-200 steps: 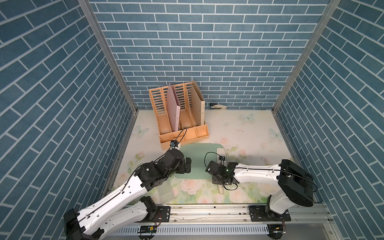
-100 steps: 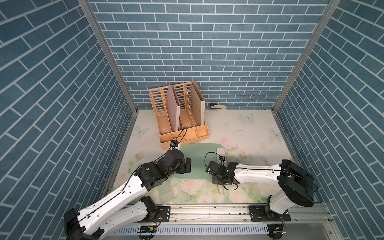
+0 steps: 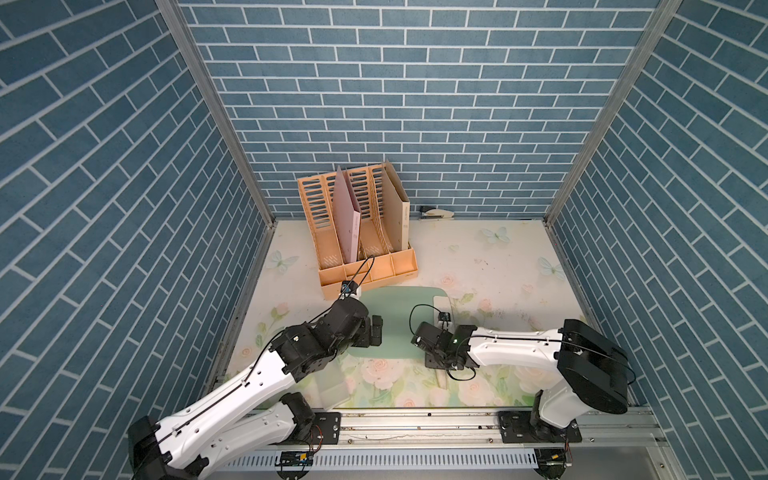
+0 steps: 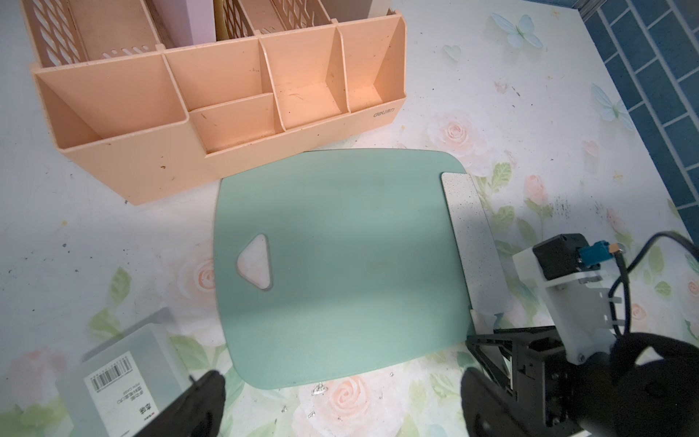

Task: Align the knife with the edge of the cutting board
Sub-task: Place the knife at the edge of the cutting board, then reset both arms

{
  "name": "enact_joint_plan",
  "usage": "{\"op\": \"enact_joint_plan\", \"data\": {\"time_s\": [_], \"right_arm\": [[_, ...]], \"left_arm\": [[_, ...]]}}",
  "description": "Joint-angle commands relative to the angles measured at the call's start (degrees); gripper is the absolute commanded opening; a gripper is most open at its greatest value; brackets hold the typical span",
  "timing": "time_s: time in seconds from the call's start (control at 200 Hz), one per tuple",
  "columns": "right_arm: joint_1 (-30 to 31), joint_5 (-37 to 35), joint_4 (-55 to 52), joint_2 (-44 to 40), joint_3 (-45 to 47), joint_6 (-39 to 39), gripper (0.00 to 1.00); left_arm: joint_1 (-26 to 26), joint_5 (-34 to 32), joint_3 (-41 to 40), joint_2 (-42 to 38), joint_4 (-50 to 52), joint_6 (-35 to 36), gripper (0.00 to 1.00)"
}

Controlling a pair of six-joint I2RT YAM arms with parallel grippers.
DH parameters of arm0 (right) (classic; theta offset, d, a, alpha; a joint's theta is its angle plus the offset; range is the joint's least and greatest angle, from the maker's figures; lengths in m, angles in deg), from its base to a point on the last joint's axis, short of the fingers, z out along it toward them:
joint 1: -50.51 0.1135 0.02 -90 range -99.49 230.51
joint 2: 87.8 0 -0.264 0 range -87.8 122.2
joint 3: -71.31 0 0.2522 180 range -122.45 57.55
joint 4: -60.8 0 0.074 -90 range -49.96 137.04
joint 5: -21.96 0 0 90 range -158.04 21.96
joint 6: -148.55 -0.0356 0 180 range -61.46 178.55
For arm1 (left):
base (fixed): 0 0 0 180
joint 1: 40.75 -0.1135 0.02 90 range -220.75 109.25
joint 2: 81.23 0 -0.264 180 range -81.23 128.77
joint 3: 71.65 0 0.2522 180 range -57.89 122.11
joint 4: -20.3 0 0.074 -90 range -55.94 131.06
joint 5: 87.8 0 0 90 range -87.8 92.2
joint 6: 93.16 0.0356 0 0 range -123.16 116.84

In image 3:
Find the green cutting board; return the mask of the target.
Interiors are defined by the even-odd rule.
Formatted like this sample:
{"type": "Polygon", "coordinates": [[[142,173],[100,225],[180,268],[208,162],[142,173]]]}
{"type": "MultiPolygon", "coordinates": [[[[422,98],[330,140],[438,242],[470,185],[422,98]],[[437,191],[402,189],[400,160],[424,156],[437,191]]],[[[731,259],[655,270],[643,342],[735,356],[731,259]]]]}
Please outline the green cutting board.
{"type": "Polygon", "coordinates": [[[433,297],[447,296],[439,288],[422,286],[386,286],[364,291],[362,303],[372,315],[383,318],[382,344],[370,348],[350,348],[351,356],[363,359],[418,360],[425,353],[411,343],[422,322],[433,323],[433,297]]]}

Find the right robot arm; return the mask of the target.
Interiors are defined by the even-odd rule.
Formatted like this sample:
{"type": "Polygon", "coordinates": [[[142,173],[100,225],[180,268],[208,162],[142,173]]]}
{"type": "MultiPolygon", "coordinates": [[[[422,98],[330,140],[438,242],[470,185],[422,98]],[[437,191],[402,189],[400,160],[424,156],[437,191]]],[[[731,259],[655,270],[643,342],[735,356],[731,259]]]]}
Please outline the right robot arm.
{"type": "Polygon", "coordinates": [[[553,373],[555,383],[535,391],[528,428],[538,439],[558,435],[591,411],[628,410],[626,352],[587,324],[567,319],[558,329],[509,332],[458,325],[452,331],[421,323],[411,343],[440,370],[511,365],[553,373]]]}

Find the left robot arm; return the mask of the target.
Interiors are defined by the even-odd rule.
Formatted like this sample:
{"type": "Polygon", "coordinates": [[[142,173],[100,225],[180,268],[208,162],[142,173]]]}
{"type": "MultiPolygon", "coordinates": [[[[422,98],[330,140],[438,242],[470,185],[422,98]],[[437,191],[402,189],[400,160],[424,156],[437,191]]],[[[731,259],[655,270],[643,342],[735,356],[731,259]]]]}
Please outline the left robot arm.
{"type": "Polygon", "coordinates": [[[350,347],[378,347],[383,320],[353,296],[279,331],[244,371],[161,420],[128,429],[136,479],[205,479],[236,458],[285,441],[314,454],[315,413],[294,386],[350,347]]]}

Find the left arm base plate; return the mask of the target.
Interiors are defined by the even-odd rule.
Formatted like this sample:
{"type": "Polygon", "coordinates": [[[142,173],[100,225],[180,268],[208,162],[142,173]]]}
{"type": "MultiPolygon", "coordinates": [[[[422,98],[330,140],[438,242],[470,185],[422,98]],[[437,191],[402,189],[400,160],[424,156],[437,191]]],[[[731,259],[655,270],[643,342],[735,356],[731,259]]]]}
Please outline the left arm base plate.
{"type": "Polygon", "coordinates": [[[316,412],[310,423],[299,425],[292,439],[312,447],[337,445],[341,432],[341,414],[316,412]]]}

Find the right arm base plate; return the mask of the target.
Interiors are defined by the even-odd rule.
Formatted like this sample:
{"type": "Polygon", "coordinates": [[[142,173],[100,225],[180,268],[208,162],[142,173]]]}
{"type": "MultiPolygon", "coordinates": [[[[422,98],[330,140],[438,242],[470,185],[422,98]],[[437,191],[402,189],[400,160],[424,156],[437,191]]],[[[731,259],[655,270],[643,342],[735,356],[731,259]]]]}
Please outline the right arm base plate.
{"type": "Polygon", "coordinates": [[[502,442],[507,443],[580,443],[582,435],[576,420],[565,428],[550,425],[534,410],[507,410],[498,413],[502,442]]]}

